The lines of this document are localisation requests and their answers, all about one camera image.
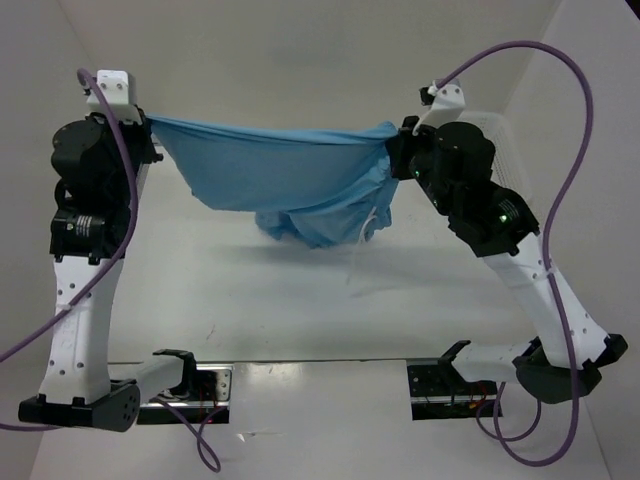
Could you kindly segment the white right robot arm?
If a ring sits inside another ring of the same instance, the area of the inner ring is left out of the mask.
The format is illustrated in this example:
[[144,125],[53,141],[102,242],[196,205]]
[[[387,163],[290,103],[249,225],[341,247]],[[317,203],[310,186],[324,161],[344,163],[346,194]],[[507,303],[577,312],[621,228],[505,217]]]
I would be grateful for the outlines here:
[[513,293],[536,331],[521,344],[457,342],[438,360],[440,385],[460,393],[472,382],[518,383],[545,404],[589,395],[601,368],[617,362],[628,344],[602,329],[545,261],[528,204],[492,179],[494,144],[470,123],[434,128],[409,116],[386,148],[393,178],[419,184],[449,229]]

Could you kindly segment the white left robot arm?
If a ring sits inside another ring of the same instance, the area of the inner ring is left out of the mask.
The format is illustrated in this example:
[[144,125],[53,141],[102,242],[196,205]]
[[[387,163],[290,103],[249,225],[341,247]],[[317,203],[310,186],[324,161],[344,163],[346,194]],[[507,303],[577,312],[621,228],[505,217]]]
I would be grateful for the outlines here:
[[112,307],[137,218],[138,177],[161,160],[148,121],[110,125],[90,114],[61,127],[51,163],[59,176],[50,253],[56,322],[44,379],[20,402],[18,418],[43,428],[125,432],[142,404],[167,390],[185,400],[200,376],[194,355],[162,349],[123,379],[111,379]]

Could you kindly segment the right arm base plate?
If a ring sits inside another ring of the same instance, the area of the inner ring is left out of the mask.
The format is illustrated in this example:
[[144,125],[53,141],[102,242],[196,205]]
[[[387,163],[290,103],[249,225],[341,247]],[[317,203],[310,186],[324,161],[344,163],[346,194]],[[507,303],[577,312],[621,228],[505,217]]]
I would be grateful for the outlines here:
[[444,370],[431,360],[408,363],[406,368],[413,421],[492,416],[495,382],[449,382]]

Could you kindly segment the light blue shorts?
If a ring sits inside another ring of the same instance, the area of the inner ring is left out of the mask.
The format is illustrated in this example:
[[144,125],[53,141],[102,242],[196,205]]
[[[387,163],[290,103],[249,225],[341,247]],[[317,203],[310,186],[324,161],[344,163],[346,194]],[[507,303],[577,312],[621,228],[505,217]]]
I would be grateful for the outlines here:
[[154,116],[151,126],[195,198],[212,210],[254,213],[276,240],[358,244],[392,223],[392,123],[281,130]]

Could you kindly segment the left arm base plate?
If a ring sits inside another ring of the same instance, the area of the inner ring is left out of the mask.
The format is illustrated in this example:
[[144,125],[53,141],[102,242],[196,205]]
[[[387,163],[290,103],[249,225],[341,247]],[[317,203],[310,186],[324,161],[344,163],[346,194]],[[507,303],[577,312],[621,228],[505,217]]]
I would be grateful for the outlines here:
[[228,424],[234,366],[222,363],[199,363],[187,390],[165,389],[143,403],[137,425],[171,425],[180,420],[157,401],[175,408],[192,425],[205,419],[207,424]]

